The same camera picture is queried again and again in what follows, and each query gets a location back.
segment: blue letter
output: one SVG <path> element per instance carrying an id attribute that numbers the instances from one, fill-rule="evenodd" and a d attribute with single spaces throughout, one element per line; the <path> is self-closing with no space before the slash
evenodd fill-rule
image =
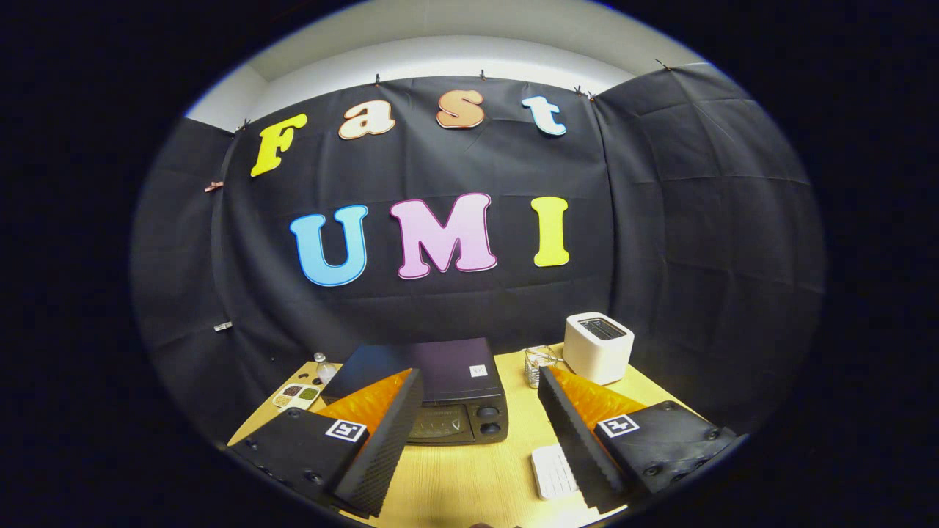
<path id="1" fill-rule="evenodd" d="M 336 211 L 336 222 L 343 225 L 346 235 L 346 263 L 330 266 L 323 255 L 323 240 L 319 228 L 326 224 L 322 214 L 308 214 L 290 223 L 290 231 L 297 236 L 297 251 L 303 274 L 320 286 L 342 286 L 348 284 L 365 271 L 365 236 L 362 234 L 362 218 L 368 214 L 365 206 L 348 206 Z"/>
<path id="2" fill-rule="evenodd" d="M 531 116 L 534 117 L 534 124 L 541 129 L 541 132 L 551 135 L 564 135 L 567 127 L 561 123 L 554 122 L 552 114 L 559 113 L 560 108 L 551 104 L 542 96 L 529 97 L 522 100 L 522 106 L 531 108 Z"/>

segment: label sticker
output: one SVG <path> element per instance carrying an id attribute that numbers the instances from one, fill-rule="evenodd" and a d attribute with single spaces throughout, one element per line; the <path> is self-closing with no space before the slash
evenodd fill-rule
<path id="1" fill-rule="evenodd" d="M 629 416 L 620 414 L 615 418 L 600 422 L 600 428 L 603 429 L 603 432 L 607 433 L 608 437 L 613 438 L 614 436 L 620 436 L 621 434 L 638 430 L 639 425 Z"/>
<path id="2" fill-rule="evenodd" d="M 347 442 L 355 442 L 362 435 L 363 431 L 365 431 L 365 426 L 362 424 L 347 422 L 346 420 L 336 420 L 335 423 L 330 426 L 330 430 L 326 431 L 326 436 L 332 436 L 333 438 Z"/>

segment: black foam pad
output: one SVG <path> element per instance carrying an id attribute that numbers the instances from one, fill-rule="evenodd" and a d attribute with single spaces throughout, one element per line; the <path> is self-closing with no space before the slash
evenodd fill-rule
<path id="1" fill-rule="evenodd" d="M 596 506 L 600 513 L 625 504 L 636 486 L 623 479 L 619 468 L 587 429 L 570 398 L 546 366 L 541 367 L 538 399 L 558 437 L 584 503 L 588 507 Z"/>
<path id="2" fill-rule="evenodd" d="M 333 492 L 344 502 L 343 509 L 364 519 L 381 513 L 394 469 L 417 420 L 422 401 L 421 371 L 413 368 L 372 434 L 371 442 L 349 466 Z"/>

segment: letter m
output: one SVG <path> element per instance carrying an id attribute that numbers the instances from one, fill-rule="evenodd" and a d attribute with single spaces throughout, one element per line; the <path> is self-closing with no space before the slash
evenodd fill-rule
<path id="1" fill-rule="evenodd" d="M 481 272 L 495 268 L 498 262 L 489 251 L 485 226 L 485 210 L 491 202 L 488 194 L 459 196 L 450 211 L 447 225 L 440 225 L 423 200 L 394 204 L 391 214 L 401 224 L 401 243 L 404 246 L 404 265 L 398 270 L 398 276 L 419 279 L 430 273 L 430 266 L 421 257 L 422 247 L 437 269 L 446 272 L 457 244 L 460 246 L 460 258 L 456 260 L 458 270 Z"/>

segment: clear glass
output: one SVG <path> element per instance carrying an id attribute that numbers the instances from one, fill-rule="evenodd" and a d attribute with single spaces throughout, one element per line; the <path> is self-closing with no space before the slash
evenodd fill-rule
<path id="1" fill-rule="evenodd" d="M 324 385 L 329 383 L 332 377 L 336 375 L 336 365 L 326 361 L 326 355 L 323 354 L 323 352 L 314 354 L 313 359 L 319 363 L 319 365 L 316 366 L 316 375 L 319 377 L 319 380 L 322 381 Z"/>
<path id="2" fill-rule="evenodd" d="M 525 377 L 528 379 L 529 386 L 537 389 L 538 381 L 541 379 L 541 372 L 538 369 L 542 366 L 552 366 L 557 362 L 558 356 L 547 345 L 525 349 Z"/>

